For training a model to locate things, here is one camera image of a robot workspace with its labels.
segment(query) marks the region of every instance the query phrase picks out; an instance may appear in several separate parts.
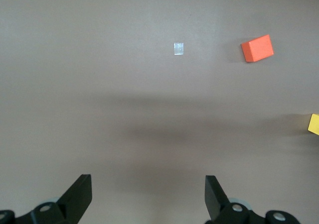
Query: silver screw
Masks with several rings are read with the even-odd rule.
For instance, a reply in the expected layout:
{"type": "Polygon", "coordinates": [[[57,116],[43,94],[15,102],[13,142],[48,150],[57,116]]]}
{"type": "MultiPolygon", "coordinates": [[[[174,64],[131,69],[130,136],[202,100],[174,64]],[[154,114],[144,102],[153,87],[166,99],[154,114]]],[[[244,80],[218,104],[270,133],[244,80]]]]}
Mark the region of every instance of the silver screw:
{"type": "Polygon", "coordinates": [[[42,208],[40,208],[40,212],[46,212],[47,210],[49,210],[51,207],[49,205],[43,206],[42,208]]]}
{"type": "Polygon", "coordinates": [[[235,205],[233,205],[233,210],[236,212],[242,212],[243,208],[240,205],[235,204],[235,205]]]}
{"type": "Polygon", "coordinates": [[[279,220],[279,221],[285,221],[286,220],[285,216],[282,215],[281,213],[274,213],[274,218],[276,220],[279,220]]]}

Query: gray surface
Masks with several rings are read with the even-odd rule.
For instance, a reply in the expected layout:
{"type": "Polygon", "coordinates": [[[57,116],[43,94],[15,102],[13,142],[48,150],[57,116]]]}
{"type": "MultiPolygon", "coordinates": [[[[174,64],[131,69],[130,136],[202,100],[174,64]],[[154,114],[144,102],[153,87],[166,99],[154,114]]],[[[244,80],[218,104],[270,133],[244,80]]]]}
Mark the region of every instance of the gray surface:
{"type": "Polygon", "coordinates": [[[317,223],[318,24],[319,0],[0,0],[0,209],[91,173],[83,224],[200,224],[214,174],[317,223]]]}

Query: yellow cube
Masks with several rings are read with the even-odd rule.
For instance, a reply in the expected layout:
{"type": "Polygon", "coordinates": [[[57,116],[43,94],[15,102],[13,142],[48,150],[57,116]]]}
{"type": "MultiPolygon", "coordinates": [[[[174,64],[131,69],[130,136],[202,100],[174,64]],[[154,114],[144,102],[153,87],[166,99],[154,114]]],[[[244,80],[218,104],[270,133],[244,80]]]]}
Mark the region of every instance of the yellow cube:
{"type": "Polygon", "coordinates": [[[313,113],[313,115],[311,115],[308,130],[319,135],[319,114],[313,113]]]}

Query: red-orange cube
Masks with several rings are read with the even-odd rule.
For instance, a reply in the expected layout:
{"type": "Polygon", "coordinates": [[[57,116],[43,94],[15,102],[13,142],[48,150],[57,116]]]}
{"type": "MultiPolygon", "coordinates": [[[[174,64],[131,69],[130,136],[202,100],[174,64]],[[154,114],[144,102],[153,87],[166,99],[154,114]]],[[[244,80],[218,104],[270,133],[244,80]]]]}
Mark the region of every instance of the red-orange cube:
{"type": "Polygon", "coordinates": [[[274,54],[270,36],[264,35],[241,44],[245,60],[255,62],[274,54]]]}

